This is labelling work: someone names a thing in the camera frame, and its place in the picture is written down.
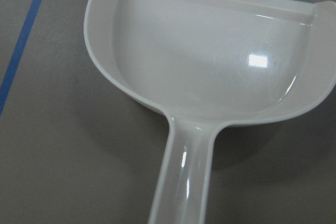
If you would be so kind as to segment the beige plastic dustpan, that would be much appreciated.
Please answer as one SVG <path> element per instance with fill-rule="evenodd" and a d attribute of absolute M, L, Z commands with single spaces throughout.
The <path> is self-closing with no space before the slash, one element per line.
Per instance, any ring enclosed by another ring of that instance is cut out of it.
<path fill-rule="evenodd" d="M 163 114 L 169 136 L 149 223 L 203 223 L 214 141 L 300 116 L 335 86 L 335 2 L 89 0 L 97 69 Z"/>

